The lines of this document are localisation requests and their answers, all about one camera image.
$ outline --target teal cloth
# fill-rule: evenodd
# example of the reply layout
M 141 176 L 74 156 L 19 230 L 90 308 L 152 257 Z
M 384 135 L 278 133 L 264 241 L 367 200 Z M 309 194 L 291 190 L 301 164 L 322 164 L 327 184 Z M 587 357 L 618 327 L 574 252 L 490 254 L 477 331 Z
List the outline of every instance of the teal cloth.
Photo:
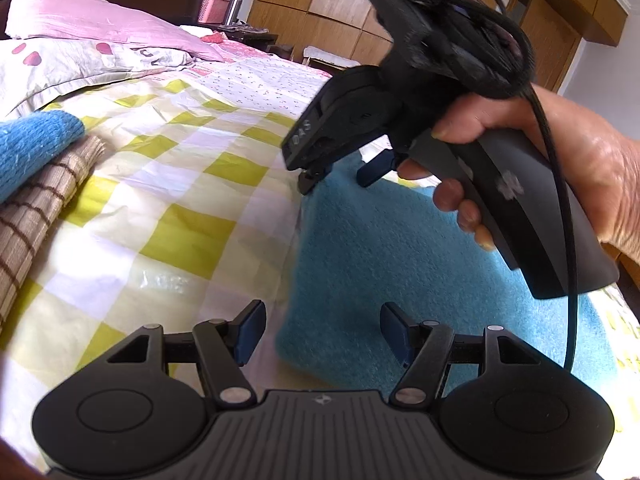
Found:
M 300 250 L 290 308 L 276 349 L 291 365 L 336 387 L 388 394 L 402 368 L 379 327 L 380 306 L 394 301 L 415 320 L 435 319 L 458 333 L 500 324 L 559 364 L 566 347 L 566 298 L 533 299 L 521 272 L 507 268 L 443 214 L 433 189 L 380 180 L 355 182 L 354 154 L 303 200 Z M 449 386 L 477 372 L 452 368 Z M 580 298 L 574 373 L 596 391 L 616 377 L 604 327 Z
M 84 124 L 62 110 L 0 123 L 0 203 L 82 134 Z

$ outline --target white pillow with pink dots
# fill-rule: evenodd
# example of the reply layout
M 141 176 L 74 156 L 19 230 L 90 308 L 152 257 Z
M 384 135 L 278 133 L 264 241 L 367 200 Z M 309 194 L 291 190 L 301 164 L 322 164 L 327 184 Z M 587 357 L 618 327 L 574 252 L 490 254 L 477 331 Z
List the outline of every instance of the white pillow with pink dots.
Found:
M 87 86 L 192 63 L 189 54 L 173 48 L 51 38 L 0 41 L 0 120 L 22 117 Z

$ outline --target beige striped towel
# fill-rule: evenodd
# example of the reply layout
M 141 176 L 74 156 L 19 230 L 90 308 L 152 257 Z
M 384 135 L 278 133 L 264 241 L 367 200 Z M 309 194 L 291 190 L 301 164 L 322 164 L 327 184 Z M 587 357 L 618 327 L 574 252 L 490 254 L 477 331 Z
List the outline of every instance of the beige striped towel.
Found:
M 104 150 L 85 136 L 0 205 L 0 332 L 49 228 Z

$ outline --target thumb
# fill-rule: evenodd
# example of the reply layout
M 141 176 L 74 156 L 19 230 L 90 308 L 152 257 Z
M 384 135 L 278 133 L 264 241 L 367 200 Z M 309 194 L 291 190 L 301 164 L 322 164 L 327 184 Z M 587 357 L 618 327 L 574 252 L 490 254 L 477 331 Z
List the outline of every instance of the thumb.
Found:
M 542 147 L 536 118 L 523 98 L 495 101 L 477 94 L 459 97 L 435 123 L 431 135 L 444 142 L 466 144 L 490 128 L 523 130 L 539 149 Z

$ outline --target pink pillow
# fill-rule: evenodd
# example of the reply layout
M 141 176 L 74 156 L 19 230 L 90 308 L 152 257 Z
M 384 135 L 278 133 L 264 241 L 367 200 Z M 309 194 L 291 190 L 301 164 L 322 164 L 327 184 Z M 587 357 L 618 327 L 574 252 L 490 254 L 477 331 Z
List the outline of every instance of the pink pillow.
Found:
M 146 12 L 105 0 L 11 0 L 5 32 L 19 40 L 45 37 L 111 41 L 176 48 L 208 61 L 223 60 L 215 44 L 204 43 Z

